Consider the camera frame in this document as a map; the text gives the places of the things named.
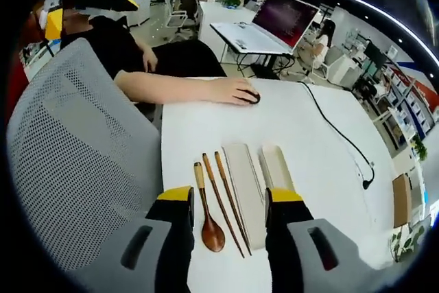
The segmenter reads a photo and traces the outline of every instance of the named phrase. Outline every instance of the ceiling light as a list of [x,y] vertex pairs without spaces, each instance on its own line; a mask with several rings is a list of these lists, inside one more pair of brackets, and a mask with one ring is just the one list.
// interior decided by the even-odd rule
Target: ceiling light
[[424,42],[417,36],[415,35],[415,33],[410,30],[408,27],[406,27],[404,24],[402,24],[400,21],[398,21],[396,18],[394,18],[392,15],[384,12],[383,10],[380,10],[379,8],[375,7],[374,5],[371,5],[369,3],[366,3],[363,0],[353,0],[356,1],[358,3],[361,3],[369,8],[372,8],[374,11],[378,12],[379,14],[387,17],[388,19],[390,19],[393,23],[395,23],[396,25],[398,25],[401,29],[403,29],[405,32],[407,32],[414,40],[416,40],[416,42],[427,52],[427,54],[430,56],[430,58],[436,63],[436,65],[439,67],[439,59],[437,57],[434,56],[433,52],[430,50],[430,48],[428,48],[428,46],[426,44],[424,44]]

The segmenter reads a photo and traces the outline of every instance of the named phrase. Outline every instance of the woman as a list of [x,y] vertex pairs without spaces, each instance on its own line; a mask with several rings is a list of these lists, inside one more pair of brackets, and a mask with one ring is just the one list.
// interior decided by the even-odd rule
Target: woman
[[300,56],[300,59],[306,65],[309,65],[310,67],[313,66],[314,69],[320,68],[324,62],[325,56],[327,55],[328,49],[332,45],[334,31],[335,23],[329,19],[324,20],[322,29],[312,45],[305,45],[299,49],[298,55]]

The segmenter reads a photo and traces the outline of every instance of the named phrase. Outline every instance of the potted plant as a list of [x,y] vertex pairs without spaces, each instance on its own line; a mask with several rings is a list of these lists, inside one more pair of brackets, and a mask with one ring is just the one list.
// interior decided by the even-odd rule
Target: potted plant
[[419,155],[420,161],[424,161],[427,158],[427,148],[424,143],[421,141],[418,134],[413,137],[414,149],[416,153]]
[[415,234],[413,234],[413,228],[410,225],[408,229],[409,237],[404,241],[404,244],[401,243],[403,227],[401,227],[399,233],[393,234],[390,242],[390,252],[392,253],[393,260],[397,263],[406,260],[412,253],[418,250],[418,240],[425,232],[424,226],[420,226]]
[[224,7],[235,9],[241,5],[241,0],[223,0],[222,4]]

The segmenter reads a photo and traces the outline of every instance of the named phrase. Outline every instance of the hand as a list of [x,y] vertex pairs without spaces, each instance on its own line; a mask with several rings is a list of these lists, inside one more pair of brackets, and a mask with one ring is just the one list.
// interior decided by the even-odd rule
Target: hand
[[259,94],[245,78],[218,78],[207,81],[207,84],[209,86],[207,100],[212,102],[249,106],[250,102],[256,102],[257,99],[245,91]]
[[146,49],[143,52],[143,66],[145,67],[145,72],[155,72],[157,67],[158,59],[156,54],[152,49]]

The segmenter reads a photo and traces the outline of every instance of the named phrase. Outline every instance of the white desk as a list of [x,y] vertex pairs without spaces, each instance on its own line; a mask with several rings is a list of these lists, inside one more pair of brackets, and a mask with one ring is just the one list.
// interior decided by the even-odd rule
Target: white desk
[[[220,36],[218,36],[215,30],[212,29],[211,23],[249,23],[253,20],[256,13],[247,8],[230,10],[225,8],[222,4],[213,1],[202,1],[200,2],[200,7],[202,11],[202,20],[199,39],[212,49],[218,61],[221,63],[236,63],[235,58],[224,51],[226,43]],[[247,65],[253,63],[256,59],[257,56],[247,56],[242,64]]]
[[221,146],[227,143],[248,144],[261,183],[264,180],[257,152],[263,144],[279,145],[295,188],[314,218],[326,218],[349,236],[358,244],[361,258],[371,266],[378,268],[391,260],[386,251],[388,231],[393,227],[393,162],[359,103],[345,91],[311,86],[329,120],[375,164],[376,177],[367,191],[363,190],[355,162],[365,179],[370,178],[367,164],[323,120],[304,86],[261,79],[253,79],[252,84],[261,94],[261,102],[256,106],[191,103],[167,105],[163,110],[164,189],[195,187],[195,248],[188,277],[191,292],[271,292],[266,251],[258,250],[252,257],[242,259],[206,174],[209,209],[224,230],[226,245],[222,252],[212,253],[201,240],[204,214],[193,164],[202,161],[202,153],[206,152],[219,193],[245,251],[214,158],[214,151],[218,150],[223,164],[226,163]]

